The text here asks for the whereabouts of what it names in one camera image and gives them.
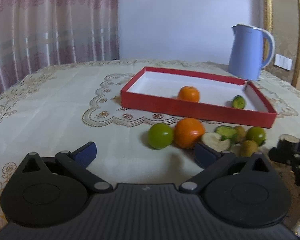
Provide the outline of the green round plum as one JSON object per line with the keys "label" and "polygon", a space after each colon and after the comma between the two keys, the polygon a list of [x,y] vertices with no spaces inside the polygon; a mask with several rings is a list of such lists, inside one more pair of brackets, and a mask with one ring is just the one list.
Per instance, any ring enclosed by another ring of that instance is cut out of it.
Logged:
{"label": "green round plum", "polygon": [[162,149],[173,142],[173,129],[164,123],[151,126],[148,131],[148,143],[154,149]]}
{"label": "green round plum", "polygon": [[245,139],[252,140],[256,142],[258,146],[262,146],[266,142],[267,134],[262,127],[255,126],[248,129]]}

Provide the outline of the brown longan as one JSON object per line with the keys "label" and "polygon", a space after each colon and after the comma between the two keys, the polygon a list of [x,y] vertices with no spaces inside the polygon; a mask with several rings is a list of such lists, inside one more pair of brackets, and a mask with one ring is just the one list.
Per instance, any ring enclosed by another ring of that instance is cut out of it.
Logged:
{"label": "brown longan", "polygon": [[234,129],[237,132],[234,138],[234,143],[241,144],[245,140],[246,131],[242,126],[235,126]]}
{"label": "brown longan", "polygon": [[239,155],[242,157],[250,157],[253,153],[258,151],[258,144],[253,140],[246,140],[241,143]]}

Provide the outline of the green cucumber cylinder piece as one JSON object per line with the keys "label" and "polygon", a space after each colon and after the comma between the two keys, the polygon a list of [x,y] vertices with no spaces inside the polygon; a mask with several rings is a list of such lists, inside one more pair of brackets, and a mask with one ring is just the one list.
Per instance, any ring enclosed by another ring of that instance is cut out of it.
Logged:
{"label": "green cucumber cylinder piece", "polygon": [[221,140],[234,140],[237,137],[237,130],[230,126],[218,126],[214,132],[221,136]]}

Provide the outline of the orange mandarin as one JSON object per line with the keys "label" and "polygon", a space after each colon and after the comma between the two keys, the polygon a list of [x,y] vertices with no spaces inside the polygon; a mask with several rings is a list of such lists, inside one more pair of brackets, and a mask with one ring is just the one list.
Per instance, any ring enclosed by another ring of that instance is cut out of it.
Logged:
{"label": "orange mandarin", "polygon": [[205,133],[204,125],[194,118],[183,118],[174,127],[174,143],[180,148],[193,149]]}
{"label": "orange mandarin", "polygon": [[196,87],[184,86],[179,90],[178,100],[183,100],[188,102],[199,102],[200,92]]}

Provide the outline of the dark green cucumber end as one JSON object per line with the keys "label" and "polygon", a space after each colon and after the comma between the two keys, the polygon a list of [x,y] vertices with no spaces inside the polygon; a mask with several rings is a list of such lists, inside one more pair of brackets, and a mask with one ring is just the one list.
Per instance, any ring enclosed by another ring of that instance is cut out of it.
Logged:
{"label": "dark green cucumber end", "polygon": [[233,98],[231,105],[235,109],[244,109],[246,106],[245,98],[243,98],[240,95],[237,95]]}

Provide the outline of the red shallow box tray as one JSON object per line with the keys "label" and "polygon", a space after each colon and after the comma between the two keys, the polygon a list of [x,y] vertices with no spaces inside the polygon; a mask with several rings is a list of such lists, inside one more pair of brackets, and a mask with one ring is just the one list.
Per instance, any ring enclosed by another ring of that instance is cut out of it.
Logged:
{"label": "red shallow box tray", "polygon": [[144,67],[121,89],[121,105],[153,113],[270,128],[277,113],[248,80]]}

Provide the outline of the blue electric kettle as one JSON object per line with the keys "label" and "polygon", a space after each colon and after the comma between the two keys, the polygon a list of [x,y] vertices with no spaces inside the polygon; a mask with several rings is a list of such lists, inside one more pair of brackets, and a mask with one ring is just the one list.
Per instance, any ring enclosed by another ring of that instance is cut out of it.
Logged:
{"label": "blue electric kettle", "polygon": [[265,29],[246,24],[237,24],[232,27],[232,31],[234,43],[228,72],[242,79],[255,81],[274,57],[274,37]]}

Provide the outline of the pink floral curtain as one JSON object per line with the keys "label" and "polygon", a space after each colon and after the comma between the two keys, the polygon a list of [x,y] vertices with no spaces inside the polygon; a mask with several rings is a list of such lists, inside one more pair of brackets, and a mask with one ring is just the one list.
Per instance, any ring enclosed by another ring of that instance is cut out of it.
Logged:
{"label": "pink floral curtain", "polygon": [[0,0],[0,94],[47,66],[119,58],[118,0]]}

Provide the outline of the white wall switch plate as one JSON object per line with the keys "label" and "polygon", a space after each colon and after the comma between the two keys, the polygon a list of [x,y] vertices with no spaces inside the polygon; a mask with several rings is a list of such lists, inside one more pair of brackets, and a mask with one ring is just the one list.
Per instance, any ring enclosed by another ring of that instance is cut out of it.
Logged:
{"label": "white wall switch plate", "polygon": [[283,55],[280,54],[276,54],[275,55],[275,60],[274,60],[274,65],[277,67],[280,67],[282,69],[285,69],[287,71],[291,71],[292,70],[292,63],[293,60],[290,58],[287,58]]}

